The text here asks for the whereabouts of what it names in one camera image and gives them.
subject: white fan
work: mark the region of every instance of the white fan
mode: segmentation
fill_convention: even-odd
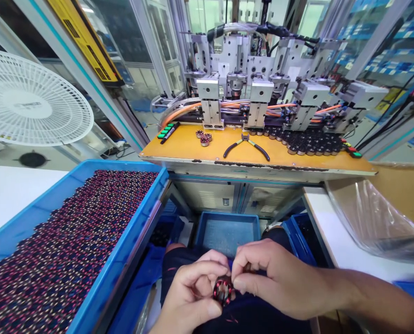
[[[0,141],[58,146],[82,139],[94,115],[84,96],[51,70],[0,52]]]

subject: pile of coils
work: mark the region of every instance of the pile of coils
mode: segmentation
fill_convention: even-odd
[[[0,333],[64,333],[158,173],[97,170],[0,261]]]

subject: shorts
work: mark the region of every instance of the shorts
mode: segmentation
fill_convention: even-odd
[[[272,228],[264,232],[261,239],[266,238],[293,253],[289,236],[283,228]],[[202,255],[203,252],[183,247],[165,254],[162,265],[161,305],[179,267],[196,262]],[[199,326],[195,333],[280,333],[280,328],[283,328],[283,333],[311,333],[309,321],[292,319],[259,297],[236,292],[236,299],[224,307],[223,314]]]

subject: transparent plastic bag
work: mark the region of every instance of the transparent plastic bag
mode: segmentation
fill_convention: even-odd
[[[388,259],[414,263],[414,224],[398,212],[369,180],[326,182],[345,228],[363,250]]]

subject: pliers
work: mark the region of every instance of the pliers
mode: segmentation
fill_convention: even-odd
[[[227,158],[227,155],[229,154],[229,152],[231,151],[232,148],[238,146],[239,144],[241,144],[243,141],[248,141],[250,144],[252,144],[254,147],[256,147],[258,149],[258,151],[260,151],[267,159],[267,161],[270,161],[270,157],[268,156],[267,152],[264,151],[261,146],[255,144],[254,142],[252,142],[250,140],[250,136],[249,135],[245,135],[245,134],[241,134],[241,139],[238,140],[236,143],[233,143],[229,146],[228,149],[225,150],[224,153],[224,158]]]

